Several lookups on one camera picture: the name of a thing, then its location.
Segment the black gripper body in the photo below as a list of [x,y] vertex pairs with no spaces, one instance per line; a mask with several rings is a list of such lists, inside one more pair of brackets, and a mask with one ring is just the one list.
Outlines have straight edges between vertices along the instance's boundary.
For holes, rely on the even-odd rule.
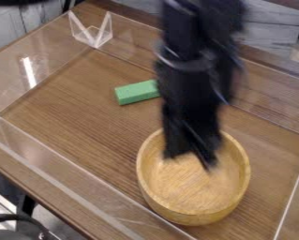
[[237,48],[205,49],[185,60],[161,46],[156,70],[166,135],[220,138],[220,109],[232,102],[236,74],[244,71]]

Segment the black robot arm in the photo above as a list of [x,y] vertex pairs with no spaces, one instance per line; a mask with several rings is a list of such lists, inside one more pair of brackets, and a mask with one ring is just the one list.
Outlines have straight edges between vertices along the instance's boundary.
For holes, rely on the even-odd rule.
[[245,73],[234,36],[245,29],[244,0],[164,0],[156,72],[166,138],[165,157],[197,155],[218,163],[220,112]]

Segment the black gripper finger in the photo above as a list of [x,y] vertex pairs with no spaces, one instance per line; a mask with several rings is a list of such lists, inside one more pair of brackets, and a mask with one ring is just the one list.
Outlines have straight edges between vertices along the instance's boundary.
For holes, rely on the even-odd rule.
[[217,122],[204,122],[192,126],[188,121],[182,122],[182,142],[186,152],[193,152],[206,171],[218,164],[217,150],[222,145],[222,135]]
[[190,146],[186,140],[184,124],[168,103],[164,104],[165,158],[177,158],[186,154]]

